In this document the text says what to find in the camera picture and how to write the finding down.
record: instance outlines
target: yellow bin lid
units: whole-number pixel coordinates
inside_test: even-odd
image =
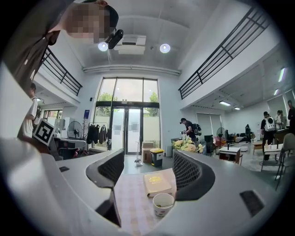
[[[151,153],[162,153],[162,152],[164,152],[164,150],[161,149],[161,148],[152,148],[152,149],[150,149],[149,151],[150,151]]]

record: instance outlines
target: ceiling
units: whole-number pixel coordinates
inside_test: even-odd
[[[201,32],[216,9],[219,0],[107,0],[119,14],[117,29],[125,35],[145,35],[143,55],[120,55],[118,51],[101,52],[97,44],[73,39],[64,34],[83,67],[133,64],[177,69],[177,57],[190,30]],[[159,51],[168,43],[169,53]]]
[[[248,107],[264,100],[274,98],[274,92],[279,89],[276,96],[295,86],[294,70],[291,68],[283,49],[277,49],[269,57],[258,62],[246,74],[225,85],[218,91],[209,94],[206,98],[196,102],[193,106],[231,111],[235,107]],[[285,67],[283,80],[278,82],[281,69]],[[231,106],[220,104],[220,101],[230,103]]]
[[[67,102],[60,99],[58,96],[54,95],[53,93],[49,92],[47,89],[41,87],[40,85],[36,84],[36,97],[41,99],[38,102],[38,105],[42,108],[43,106],[52,105],[52,106],[67,106]]]

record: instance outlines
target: paper cup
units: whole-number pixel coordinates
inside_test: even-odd
[[[173,203],[174,197],[170,194],[157,194],[153,197],[153,209],[156,216],[164,217],[173,207]]]

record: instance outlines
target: sign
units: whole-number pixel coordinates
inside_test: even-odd
[[[88,119],[88,117],[89,117],[89,110],[85,110],[84,119]]]
[[[49,146],[51,138],[53,136],[54,126],[48,123],[46,120],[41,119],[36,127],[33,137]]]

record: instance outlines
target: man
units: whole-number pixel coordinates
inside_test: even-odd
[[[265,130],[265,125],[266,125],[266,119],[268,117],[270,117],[270,114],[268,114],[268,112],[264,112],[263,113],[264,119],[261,122],[261,133],[263,135],[263,140],[262,140],[262,152],[263,152],[263,160],[268,160],[269,159],[269,155],[264,155],[264,146],[266,144],[266,140],[267,140],[267,144],[270,145],[273,141],[274,138],[274,133],[275,131],[266,131]]]
[[[184,131],[184,134],[189,136],[192,139],[192,141],[195,142],[195,132],[193,130],[193,123],[186,120],[186,118],[181,118],[180,121],[181,121],[180,123],[184,124],[185,127],[186,127],[186,131]]]
[[[282,129],[284,130],[287,125],[287,118],[284,116],[284,113],[282,110],[280,112],[281,112]]]
[[[295,135],[295,108],[292,105],[292,101],[288,101],[288,106],[290,108],[288,113],[288,120],[290,120],[290,133]]]
[[[29,97],[32,99],[33,104],[31,108],[29,109],[26,117],[24,118],[24,122],[22,125],[23,135],[27,137],[32,137],[33,134],[33,121],[36,117],[37,108],[38,108],[38,101],[35,97],[36,92],[36,85],[34,83],[31,84],[31,87],[29,89]]]
[[[65,30],[74,38],[106,39],[117,26],[118,14],[104,0],[42,0],[19,25],[3,54],[3,61],[20,87],[27,93],[41,66],[48,45],[55,44],[59,32]],[[22,134],[18,137],[39,151],[40,143]]]

